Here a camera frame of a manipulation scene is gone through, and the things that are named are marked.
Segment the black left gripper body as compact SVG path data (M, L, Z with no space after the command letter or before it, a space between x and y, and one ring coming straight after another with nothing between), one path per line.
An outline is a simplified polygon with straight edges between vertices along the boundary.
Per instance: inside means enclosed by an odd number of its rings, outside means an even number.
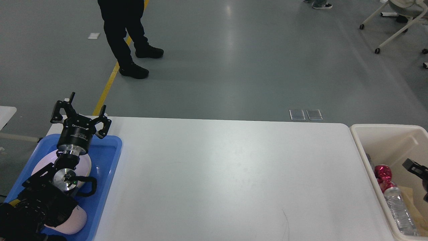
M80 156L89 152L92 137L95 134L95 125L89 123L84 126L63 123L63 130L58 140L57 149L60 152L70 151Z

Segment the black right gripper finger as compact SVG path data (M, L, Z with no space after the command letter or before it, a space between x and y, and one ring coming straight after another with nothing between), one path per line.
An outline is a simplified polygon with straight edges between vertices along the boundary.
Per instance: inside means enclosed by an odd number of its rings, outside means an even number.
M410 173L416 175L417 177L428 177L428 168L427 166L421 165L411 159L406 159L402 166L409 171Z

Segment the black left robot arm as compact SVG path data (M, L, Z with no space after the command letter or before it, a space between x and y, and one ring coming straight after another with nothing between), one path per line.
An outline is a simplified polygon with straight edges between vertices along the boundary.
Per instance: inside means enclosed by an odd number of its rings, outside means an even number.
M80 157L89 152L93 136L103 139L110 128L106 105L99 116L91 119L78 114L72 107L75 93L57 101L50 122L61 123L63 130L57 143L57 159L48 163L23 182L23 191L10 202L1 203L1 238L5 241L65 241L61 235L41 233L44 226L58 227L73 217L86 214L79 211L75 196L89 197L97 190L97 180L81 176L75 170Z

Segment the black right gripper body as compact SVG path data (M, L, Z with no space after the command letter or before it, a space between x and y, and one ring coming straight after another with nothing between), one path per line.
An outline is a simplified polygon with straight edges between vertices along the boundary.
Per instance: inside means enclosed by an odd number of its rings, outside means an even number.
M422 178L422 186L423 186L423 188L425 189L425 192L426 192L426 194L423 197L423 200L425 202L428 202L428 179L427 179L427 177L423 177Z

